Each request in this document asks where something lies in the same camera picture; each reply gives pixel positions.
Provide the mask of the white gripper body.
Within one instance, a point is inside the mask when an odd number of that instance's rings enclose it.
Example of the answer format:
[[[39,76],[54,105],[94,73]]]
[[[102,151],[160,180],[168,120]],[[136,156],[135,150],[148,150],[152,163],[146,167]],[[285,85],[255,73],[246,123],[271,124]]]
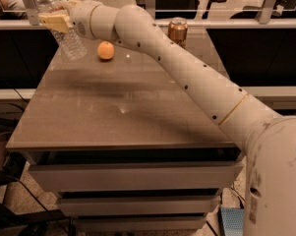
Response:
[[[101,39],[100,10],[103,4],[97,1],[78,2],[70,11],[70,19],[76,33],[84,38]]]

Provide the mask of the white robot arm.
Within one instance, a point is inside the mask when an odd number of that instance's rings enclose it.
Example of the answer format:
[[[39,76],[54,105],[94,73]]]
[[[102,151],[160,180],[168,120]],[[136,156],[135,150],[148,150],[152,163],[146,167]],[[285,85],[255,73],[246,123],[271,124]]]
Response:
[[[153,58],[247,156],[244,236],[296,236],[296,116],[282,116],[170,40],[136,5],[60,0],[49,30],[108,40]]]

